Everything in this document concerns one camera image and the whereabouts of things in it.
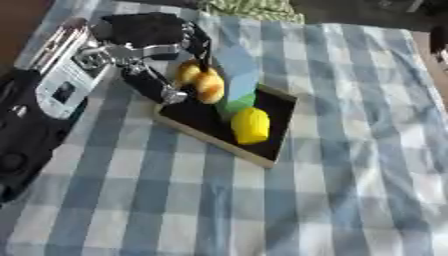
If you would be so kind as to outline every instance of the black tray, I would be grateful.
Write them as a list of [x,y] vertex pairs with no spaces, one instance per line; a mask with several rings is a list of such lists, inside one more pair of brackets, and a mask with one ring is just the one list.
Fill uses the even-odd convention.
[[269,139],[253,145],[239,145],[230,128],[222,122],[213,105],[190,97],[185,102],[156,107],[156,119],[201,140],[213,143],[264,167],[271,168],[278,158],[288,130],[296,98],[266,86],[256,90],[255,107],[266,111],[271,126]]

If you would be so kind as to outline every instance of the green block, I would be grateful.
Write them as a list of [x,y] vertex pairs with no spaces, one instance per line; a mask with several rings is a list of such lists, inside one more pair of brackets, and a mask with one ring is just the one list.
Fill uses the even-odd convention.
[[237,100],[227,102],[225,98],[216,103],[215,107],[223,121],[228,121],[238,111],[253,107],[255,104],[255,93],[249,93]]

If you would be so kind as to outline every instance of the blue checkered tablecloth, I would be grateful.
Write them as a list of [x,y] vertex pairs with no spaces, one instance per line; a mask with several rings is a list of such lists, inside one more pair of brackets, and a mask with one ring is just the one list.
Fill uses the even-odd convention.
[[448,255],[447,116],[408,31],[58,0],[17,65],[71,15],[154,10],[195,20],[215,47],[239,41],[263,83],[298,97],[278,163],[153,122],[111,75],[0,211],[0,255]]

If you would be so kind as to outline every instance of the robotic arm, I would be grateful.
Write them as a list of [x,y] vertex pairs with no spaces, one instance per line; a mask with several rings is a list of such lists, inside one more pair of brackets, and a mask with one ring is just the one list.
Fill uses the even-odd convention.
[[0,77],[0,207],[38,176],[84,112],[88,95],[111,66],[125,81],[160,104],[182,102],[177,90],[146,58],[194,55],[203,72],[211,40],[196,24],[174,14],[111,15],[90,28],[82,18],[66,21],[26,70]]

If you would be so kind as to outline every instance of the yellow block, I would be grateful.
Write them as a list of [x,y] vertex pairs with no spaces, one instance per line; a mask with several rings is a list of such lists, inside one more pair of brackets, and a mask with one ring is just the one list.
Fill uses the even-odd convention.
[[231,127],[239,144],[248,145],[262,142],[269,137],[270,120],[261,109],[249,107],[236,113]]

